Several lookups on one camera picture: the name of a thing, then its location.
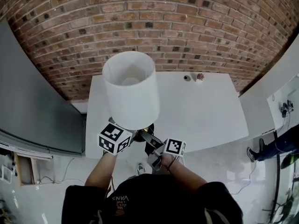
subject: white floor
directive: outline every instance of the white floor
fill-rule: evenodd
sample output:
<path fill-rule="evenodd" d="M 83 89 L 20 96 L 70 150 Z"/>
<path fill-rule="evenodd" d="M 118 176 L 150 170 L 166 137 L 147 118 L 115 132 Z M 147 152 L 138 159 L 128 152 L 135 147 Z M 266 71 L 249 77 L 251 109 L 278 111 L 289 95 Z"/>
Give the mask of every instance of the white floor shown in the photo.
<path fill-rule="evenodd" d="M 249 183 L 249 174 L 255 167 L 246 156 L 246 148 L 258 150 L 258 139 L 243 143 L 232 142 L 185 154 L 186 166 L 207 181 L 223 182 L 230 193 L 235 194 Z M 63 178 L 69 157 L 55 157 L 54 167 L 56 180 Z M 85 181 L 96 165 L 97 160 L 87 158 L 74 159 L 67 171 L 66 179 Z M 135 163 L 117 161 L 113 174 L 115 188 L 128 177 L 135 175 Z M 266 223 L 275 193 L 276 159 L 257 162 L 251 175 L 251 184 L 239 194 L 233 195 L 244 214 L 245 224 Z M 0 181 L 0 195 L 16 216 L 19 224 L 58 224 L 65 189 L 69 185 L 82 185 L 80 181 L 66 181 L 62 184 L 43 184 L 38 186 L 19 187 L 16 177 L 12 184 Z"/>

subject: white tabletop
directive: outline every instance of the white tabletop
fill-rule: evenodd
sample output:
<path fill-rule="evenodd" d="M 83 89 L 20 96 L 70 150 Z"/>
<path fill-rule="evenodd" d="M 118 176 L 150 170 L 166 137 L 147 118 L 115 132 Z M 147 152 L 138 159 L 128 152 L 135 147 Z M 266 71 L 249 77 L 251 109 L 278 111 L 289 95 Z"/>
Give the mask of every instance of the white tabletop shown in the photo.
<path fill-rule="evenodd" d="M 158 72 L 160 114 L 155 125 L 155 136 L 161 140 L 184 140 L 185 152 L 192 152 L 225 144 L 248 136 L 241 103 L 228 74 L 203 73 L 200 84 L 185 75 L 190 72 Z M 93 76 L 87 111 L 86 147 L 88 158 L 100 158 L 103 150 L 97 147 L 97 133 L 110 118 L 102 75 Z M 118 155 L 127 159 L 144 155 L 145 143 L 133 143 Z"/>

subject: shoe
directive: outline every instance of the shoe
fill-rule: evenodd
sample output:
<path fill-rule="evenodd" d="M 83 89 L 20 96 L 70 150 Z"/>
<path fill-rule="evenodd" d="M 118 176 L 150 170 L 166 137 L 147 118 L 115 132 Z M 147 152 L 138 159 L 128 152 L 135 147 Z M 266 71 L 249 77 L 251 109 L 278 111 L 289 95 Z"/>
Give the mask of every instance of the shoe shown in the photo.
<path fill-rule="evenodd" d="M 265 145 L 263 139 L 260 139 L 260 152 L 264 150 L 265 146 L 266 145 Z"/>
<path fill-rule="evenodd" d="M 145 174 L 145 167 L 143 166 L 142 163 L 137 164 L 136 172 L 137 172 L 138 176 L 141 175 L 141 174 Z"/>
<path fill-rule="evenodd" d="M 247 148 L 247 156 L 250 158 L 250 161 L 251 162 L 254 162 L 254 161 L 256 161 L 256 159 L 254 158 L 254 156 L 253 156 L 253 154 L 251 153 L 251 148 L 250 147 L 248 147 Z"/>

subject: jeans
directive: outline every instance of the jeans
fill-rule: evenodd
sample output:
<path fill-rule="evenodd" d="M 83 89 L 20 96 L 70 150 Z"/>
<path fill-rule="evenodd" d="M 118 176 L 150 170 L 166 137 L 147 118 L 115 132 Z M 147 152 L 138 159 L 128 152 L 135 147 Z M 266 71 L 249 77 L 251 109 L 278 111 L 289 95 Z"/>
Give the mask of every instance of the jeans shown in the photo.
<path fill-rule="evenodd" d="M 272 143 L 266 145 L 263 151 L 259 153 L 252 152 L 255 160 L 263 161 L 266 159 L 270 159 L 277 154 L 288 153 L 290 151 L 294 151 L 297 148 L 294 145 L 292 137 L 288 132 L 284 133 L 277 140 Z"/>

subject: gray panel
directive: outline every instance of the gray panel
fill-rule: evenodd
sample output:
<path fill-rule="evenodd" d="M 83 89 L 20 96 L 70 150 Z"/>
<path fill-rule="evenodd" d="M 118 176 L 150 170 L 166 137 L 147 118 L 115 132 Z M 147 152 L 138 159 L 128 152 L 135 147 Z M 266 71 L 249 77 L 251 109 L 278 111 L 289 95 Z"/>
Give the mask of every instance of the gray panel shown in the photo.
<path fill-rule="evenodd" d="M 7 21 L 0 23 L 0 130 L 45 147 L 82 152 L 83 117 L 34 67 Z"/>

